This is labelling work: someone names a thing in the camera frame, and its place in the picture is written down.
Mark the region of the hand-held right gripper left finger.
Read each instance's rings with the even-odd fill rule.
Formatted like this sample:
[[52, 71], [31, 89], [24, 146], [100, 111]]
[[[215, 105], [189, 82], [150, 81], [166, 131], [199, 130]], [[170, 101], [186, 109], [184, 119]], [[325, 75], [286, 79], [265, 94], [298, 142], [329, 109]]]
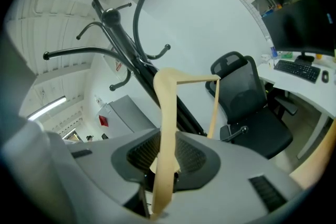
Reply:
[[141, 165], [155, 158], [159, 129], [62, 145], [62, 182], [76, 224], [152, 224]]

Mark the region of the person's right forearm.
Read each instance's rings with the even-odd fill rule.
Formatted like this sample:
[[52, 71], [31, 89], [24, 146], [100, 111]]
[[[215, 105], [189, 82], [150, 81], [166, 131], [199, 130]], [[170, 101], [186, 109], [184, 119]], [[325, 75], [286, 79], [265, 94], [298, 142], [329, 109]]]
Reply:
[[333, 120], [322, 142], [313, 153], [290, 174], [290, 177], [302, 189], [310, 188], [322, 177], [335, 147], [336, 119]]

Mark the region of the white bottle blue base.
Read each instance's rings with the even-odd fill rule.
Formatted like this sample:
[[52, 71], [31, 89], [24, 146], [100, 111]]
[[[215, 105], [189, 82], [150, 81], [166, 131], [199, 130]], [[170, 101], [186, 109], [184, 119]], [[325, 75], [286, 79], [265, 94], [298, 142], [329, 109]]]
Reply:
[[266, 36], [265, 39], [267, 41], [267, 44], [270, 47], [272, 58], [276, 59], [278, 57], [278, 54], [277, 54], [277, 51], [275, 49], [275, 46], [274, 46], [274, 43], [273, 43], [271, 37], [270, 36]]

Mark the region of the black coat rack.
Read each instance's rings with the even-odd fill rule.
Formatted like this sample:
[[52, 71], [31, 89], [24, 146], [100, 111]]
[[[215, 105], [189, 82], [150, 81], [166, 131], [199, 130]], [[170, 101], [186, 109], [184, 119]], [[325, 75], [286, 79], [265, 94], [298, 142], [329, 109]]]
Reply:
[[[43, 59], [48, 61], [51, 58], [84, 53], [98, 53], [110, 56], [124, 64], [128, 70], [126, 79], [113, 85], [112, 89], [116, 90], [126, 85], [130, 80], [131, 75], [134, 75], [147, 94], [160, 107], [153, 85], [154, 76], [158, 72], [158, 69], [151, 61], [164, 56], [171, 47], [165, 45], [158, 55], [148, 55], [144, 52], [139, 36], [139, 18], [144, 2], [145, 0], [139, 0], [136, 6], [132, 24], [133, 37], [130, 37], [122, 27], [120, 10], [130, 7], [132, 5], [131, 3], [127, 3], [117, 8], [104, 9], [99, 0], [92, 0], [92, 7], [95, 9], [99, 20], [88, 24], [76, 39], [80, 39], [88, 28], [96, 25], [103, 31], [110, 44], [113, 46], [114, 51], [100, 47], [79, 47], [45, 52], [43, 54]], [[179, 97], [177, 97], [177, 130], [190, 131], [197, 135], [206, 134]]]

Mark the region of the white desk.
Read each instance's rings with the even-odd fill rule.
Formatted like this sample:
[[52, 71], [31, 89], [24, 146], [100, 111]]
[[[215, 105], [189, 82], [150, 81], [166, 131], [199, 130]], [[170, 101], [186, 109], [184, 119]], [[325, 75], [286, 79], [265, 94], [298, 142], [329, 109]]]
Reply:
[[297, 159], [301, 159], [313, 145], [328, 119], [336, 118], [336, 62], [333, 60], [334, 58], [330, 56], [323, 56], [321, 60], [314, 60], [312, 63], [314, 67], [318, 67], [322, 71], [326, 70], [329, 73], [327, 83], [322, 82], [321, 74], [318, 76], [316, 83], [312, 83], [277, 71], [274, 69], [274, 65], [278, 62], [278, 59], [269, 60], [257, 67], [260, 79], [274, 84], [276, 88], [296, 95], [321, 113], [308, 141], [298, 153]]

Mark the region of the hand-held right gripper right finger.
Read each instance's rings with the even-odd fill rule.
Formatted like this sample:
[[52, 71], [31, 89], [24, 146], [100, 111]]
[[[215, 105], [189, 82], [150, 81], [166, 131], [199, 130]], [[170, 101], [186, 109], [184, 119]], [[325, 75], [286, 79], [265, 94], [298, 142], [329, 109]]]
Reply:
[[302, 188], [260, 154], [235, 144], [177, 132], [177, 138], [214, 153], [206, 164], [216, 175], [200, 189], [178, 191], [167, 207], [167, 224], [272, 224]]

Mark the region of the black computer monitor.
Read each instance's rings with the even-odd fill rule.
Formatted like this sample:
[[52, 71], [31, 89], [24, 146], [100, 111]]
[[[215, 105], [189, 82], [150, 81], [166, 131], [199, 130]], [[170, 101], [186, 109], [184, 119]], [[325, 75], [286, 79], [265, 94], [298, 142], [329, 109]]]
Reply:
[[334, 21], [319, 0], [299, 0], [262, 20], [277, 51], [334, 56]]

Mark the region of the long ceiling light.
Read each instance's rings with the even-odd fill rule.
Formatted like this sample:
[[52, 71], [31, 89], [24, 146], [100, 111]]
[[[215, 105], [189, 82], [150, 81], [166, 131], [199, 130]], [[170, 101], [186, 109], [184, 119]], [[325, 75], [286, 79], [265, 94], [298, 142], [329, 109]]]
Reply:
[[65, 103], [67, 101], [67, 98], [65, 96], [58, 98], [56, 100], [54, 100], [53, 102], [43, 106], [42, 108], [38, 109], [37, 111], [33, 112], [32, 114], [30, 114], [27, 119], [34, 121], [37, 118], [39, 118], [40, 116], [44, 115], [45, 113], [49, 112], [50, 110], [54, 109], [55, 107]]

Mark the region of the grey metal cabinet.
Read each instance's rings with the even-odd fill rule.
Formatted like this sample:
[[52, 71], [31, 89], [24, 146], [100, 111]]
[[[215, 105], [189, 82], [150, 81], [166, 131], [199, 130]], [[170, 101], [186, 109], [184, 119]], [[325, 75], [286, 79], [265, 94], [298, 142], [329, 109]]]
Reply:
[[148, 119], [148, 117], [128, 95], [110, 102], [109, 105], [115, 114], [132, 132], [139, 132], [146, 129], [156, 129], [156, 126]]

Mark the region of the black mesh office chair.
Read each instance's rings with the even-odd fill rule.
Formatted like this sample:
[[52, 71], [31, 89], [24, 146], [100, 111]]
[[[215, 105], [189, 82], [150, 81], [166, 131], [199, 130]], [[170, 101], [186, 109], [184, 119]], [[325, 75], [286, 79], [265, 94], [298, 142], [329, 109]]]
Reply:
[[285, 150], [293, 135], [282, 120], [288, 112], [295, 115], [297, 106], [278, 89], [267, 93], [251, 56], [232, 51], [211, 65], [219, 83], [207, 82], [205, 88], [215, 95], [227, 124], [220, 129], [220, 140], [249, 148], [267, 159]]

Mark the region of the black keyboard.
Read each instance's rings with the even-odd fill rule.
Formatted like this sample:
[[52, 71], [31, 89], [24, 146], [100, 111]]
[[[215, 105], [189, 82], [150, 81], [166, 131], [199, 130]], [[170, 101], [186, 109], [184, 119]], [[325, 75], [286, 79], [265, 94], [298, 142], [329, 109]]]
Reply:
[[291, 74], [312, 83], [316, 83], [321, 72], [320, 68], [302, 65], [286, 60], [278, 60], [274, 66], [274, 69]]

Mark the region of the beige wooden hanger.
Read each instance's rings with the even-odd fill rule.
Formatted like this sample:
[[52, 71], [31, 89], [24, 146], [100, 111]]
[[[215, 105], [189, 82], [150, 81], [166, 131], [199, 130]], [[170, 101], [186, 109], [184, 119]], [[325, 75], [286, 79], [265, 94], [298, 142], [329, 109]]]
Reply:
[[175, 173], [175, 133], [177, 130], [177, 86], [179, 84], [216, 82], [214, 109], [207, 137], [212, 138], [217, 117], [220, 77], [215, 74], [195, 76], [174, 68], [159, 70], [153, 80], [160, 104], [162, 123], [152, 198], [151, 220], [156, 220], [171, 202]]

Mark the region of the person's white shirt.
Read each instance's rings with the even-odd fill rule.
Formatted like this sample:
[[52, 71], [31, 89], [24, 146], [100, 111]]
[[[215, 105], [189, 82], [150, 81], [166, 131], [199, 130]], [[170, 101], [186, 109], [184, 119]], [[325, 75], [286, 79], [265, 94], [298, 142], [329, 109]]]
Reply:
[[50, 140], [19, 115], [35, 75], [7, 33], [0, 34], [0, 205], [25, 224], [75, 224], [57, 174]]

